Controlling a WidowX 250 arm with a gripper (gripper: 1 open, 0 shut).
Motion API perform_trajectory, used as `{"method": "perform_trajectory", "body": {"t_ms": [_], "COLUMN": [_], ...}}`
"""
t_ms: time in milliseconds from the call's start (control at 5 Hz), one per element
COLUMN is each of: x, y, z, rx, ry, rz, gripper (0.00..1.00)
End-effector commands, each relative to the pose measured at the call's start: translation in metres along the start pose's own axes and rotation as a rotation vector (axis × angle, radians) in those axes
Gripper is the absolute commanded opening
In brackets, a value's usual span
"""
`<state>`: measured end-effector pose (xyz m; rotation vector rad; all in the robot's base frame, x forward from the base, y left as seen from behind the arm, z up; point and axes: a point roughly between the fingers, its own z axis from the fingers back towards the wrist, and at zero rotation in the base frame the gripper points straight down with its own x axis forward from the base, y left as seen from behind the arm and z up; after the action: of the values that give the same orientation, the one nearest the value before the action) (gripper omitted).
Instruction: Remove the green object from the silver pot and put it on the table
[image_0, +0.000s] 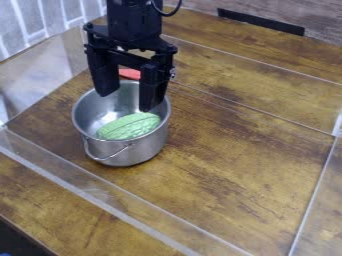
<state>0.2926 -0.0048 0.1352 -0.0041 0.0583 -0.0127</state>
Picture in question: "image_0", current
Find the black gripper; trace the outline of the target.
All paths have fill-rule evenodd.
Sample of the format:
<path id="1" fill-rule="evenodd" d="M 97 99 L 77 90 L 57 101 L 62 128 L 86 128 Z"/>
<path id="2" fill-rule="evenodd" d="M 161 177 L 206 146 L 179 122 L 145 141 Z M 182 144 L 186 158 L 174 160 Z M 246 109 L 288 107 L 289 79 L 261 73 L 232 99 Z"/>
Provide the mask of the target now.
<path id="1" fill-rule="evenodd" d="M 139 110 L 149 112 L 166 95 L 178 50 L 162 35 L 162 19 L 178 9 L 163 10 L 163 0 L 106 0 L 107 24 L 83 27 L 89 68 L 97 93 L 109 96 L 121 87 L 118 65 L 141 68 Z"/>

